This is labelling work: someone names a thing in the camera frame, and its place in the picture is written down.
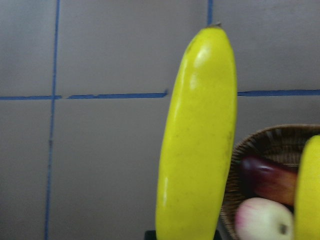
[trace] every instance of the plastic banana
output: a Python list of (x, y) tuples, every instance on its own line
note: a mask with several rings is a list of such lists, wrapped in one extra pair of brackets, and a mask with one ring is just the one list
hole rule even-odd
[(212, 240), (229, 173), (237, 111), (233, 49), (202, 29), (183, 55), (160, 155), (157, 240)]
[(320, 239), (320, 136), (304, 146), (294, 201), (294, 239)]

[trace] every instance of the horizontal blue line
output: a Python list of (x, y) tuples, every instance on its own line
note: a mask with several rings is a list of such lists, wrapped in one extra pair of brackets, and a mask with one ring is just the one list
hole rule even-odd
[(243, 97), (269, 97), (269, 96), (320, 96), (317, 90), (256, 90), (239, 91), (238, 96)]
[[(55, 95), (55, 100), (60, 99), (155, 99), (164, 98), (168, 95), (165, 92), (151, 93), (115, 93), (115, 94), (83, 94), (62, 97)], [(320, 96), (320, 89), (317, 90), (256, 90), (256, 91), (239, 91), (240, 97), (272, 97), (272, 96)], [(52, 96), (0, 96), (0, 100), (52, 100)]]

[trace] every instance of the basket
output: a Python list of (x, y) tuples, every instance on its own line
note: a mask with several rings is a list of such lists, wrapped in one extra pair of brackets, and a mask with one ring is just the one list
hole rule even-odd
[(306, 141), (320, 135), (320, 125), (277, 125), (248, 136), (235, 146), (227, 178), (220, 218), (227, 233), (233, 240), (239, 238), (235, 232), (235, 213), (241, 202), (254, 197), (241, 191), (241, 181), (237, 171), (239, 162), (245, 155), (258, 154), (275, 162), (298, 168)]

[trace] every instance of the apple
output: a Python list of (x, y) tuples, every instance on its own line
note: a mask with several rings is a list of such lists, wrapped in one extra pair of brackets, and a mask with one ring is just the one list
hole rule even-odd
[(241, 240), (292, 240), (294, 216), (279, 202), (253, 197), (235, 213), (235, 232)]

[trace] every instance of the blue line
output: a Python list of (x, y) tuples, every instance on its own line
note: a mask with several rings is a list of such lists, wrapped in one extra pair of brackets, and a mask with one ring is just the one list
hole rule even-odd
[(315, 90), (257, 90), (239, 91), (238, 96), (243, 97), (271, 97), (271, 96), (319, 96), (320, 89)]
[[(61, 99), (62, 96), (54, 96), (55, 100)], [(0, 96), (0, 100), (52, 100), (50, 96)]]
[(213, 22), (213, 10), (214, 10), (214, 0), (208, 0), (208, 9), (207, 9), (207, 25), (212, 24)]
[(72, 95), (67, 99), (156, 99), (164, 98), (167, 95), (165, 92), (155, 93), (124, 93), (124, 94), (87, 94), (87, 95)]
[(53, 49), (53, 70), (52, 70), (51, 119), (50, 119), (50, 136), (49, 136), (49, 156), (48, 156), (48, 168), (47, 168), (47, 186), (46, 186), (45, 219), (44, 219), (44, 240), (49, 239), (50, 200), (51, 200), (53, 143), (54, 143), (55, 105), (56, 105), (55, 103), (56, 103), (56, 97), (57, 97), (56, 96), (56, 85), (57, 85), (59, 15), (60, 15), (60, 0), (56, 0), (54, 49)]

